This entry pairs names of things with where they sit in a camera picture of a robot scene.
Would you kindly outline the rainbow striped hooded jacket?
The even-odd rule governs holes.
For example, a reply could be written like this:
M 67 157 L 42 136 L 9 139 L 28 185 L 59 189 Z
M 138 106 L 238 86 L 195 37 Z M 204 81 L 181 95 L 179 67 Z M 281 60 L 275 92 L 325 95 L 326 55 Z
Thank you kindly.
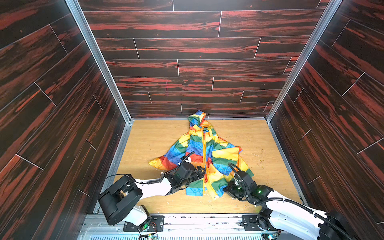
M 149 165 L 158 170 L 169 171 L 181 162 L 182 157 L 194 152 L 191 156 L 192 164 L 205 168 L 206 174 L 203 179 L 191 183 L 186 194 L 202 197 L 203 193 L 208 193 L 213 199 L 217 199 L 223 196 L 224 188 L 234 176 L 229 163 L 236 165 L 250 177 L 254 173 L 240 156 L 242 148 L 220 138 L 205 118 L 206 114 L 202 111 L 188 116 L 189 132 L 182 135 L 163 156 L 149 161 Z

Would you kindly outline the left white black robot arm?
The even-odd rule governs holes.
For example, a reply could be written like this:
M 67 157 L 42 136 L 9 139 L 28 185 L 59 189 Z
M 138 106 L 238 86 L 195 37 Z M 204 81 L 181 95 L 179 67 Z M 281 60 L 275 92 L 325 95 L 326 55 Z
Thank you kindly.
M 158 179 L 139 180 L 130 174 L 123 175 L 99 195 L 98 202 L 108 225 L 126 222 L 142 228 L 149 224 L 151 216 L 143 205 L 138 204 L 140 200 L 172 195 L 182 187 L 202 180 L 205 174 L 203 167 L 183 161 Z

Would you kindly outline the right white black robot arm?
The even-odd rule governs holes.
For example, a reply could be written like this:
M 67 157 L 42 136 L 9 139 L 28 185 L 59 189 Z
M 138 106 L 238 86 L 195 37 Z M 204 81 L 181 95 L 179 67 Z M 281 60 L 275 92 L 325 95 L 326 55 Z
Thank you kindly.
M 337 211 L 316 210 L 293 201 L 274 189 L 258 185 L 248 173 L 230 164 L 233 179 L 224 192 L 242 202 L 262 209 L 255 221 L 262 231 L 280 230 L 302 240 L 356 240 L 347 219 Z

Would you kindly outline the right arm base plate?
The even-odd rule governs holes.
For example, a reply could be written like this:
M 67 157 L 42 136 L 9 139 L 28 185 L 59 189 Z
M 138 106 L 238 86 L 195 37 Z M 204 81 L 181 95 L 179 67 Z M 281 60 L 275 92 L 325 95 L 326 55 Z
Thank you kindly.
M 272 231 L 280 232 L 280 229 L 276 229 L 272 226 L 269 220 L 263 216 L 259 215 L 242 215 L 242 221 L 240 226 L 244 228 L 245 231 Z

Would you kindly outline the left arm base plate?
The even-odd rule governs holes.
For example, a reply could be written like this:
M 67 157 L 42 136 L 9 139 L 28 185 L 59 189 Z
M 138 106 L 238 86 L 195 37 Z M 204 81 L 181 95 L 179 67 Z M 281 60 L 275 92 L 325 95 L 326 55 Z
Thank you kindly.
M 123 232 L 162 232 L 164 229 L 164 220 L 165 216 L 163 215 L 151 215 L 139 225 L 134 225 L 130 222 L 124 222 Z

